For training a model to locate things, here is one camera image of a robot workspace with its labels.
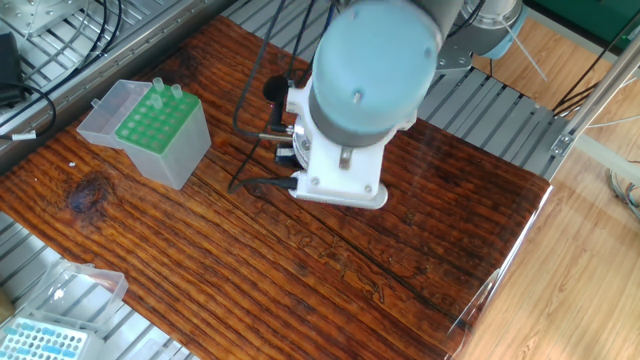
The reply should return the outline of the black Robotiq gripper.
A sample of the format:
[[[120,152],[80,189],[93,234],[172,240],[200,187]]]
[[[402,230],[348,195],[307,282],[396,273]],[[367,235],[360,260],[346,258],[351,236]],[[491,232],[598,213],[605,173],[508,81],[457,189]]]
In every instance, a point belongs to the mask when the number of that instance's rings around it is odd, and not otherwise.
[[[274,153],[274,162],[288,168],[299,168],[300,162],[291,144],[278,144]]]

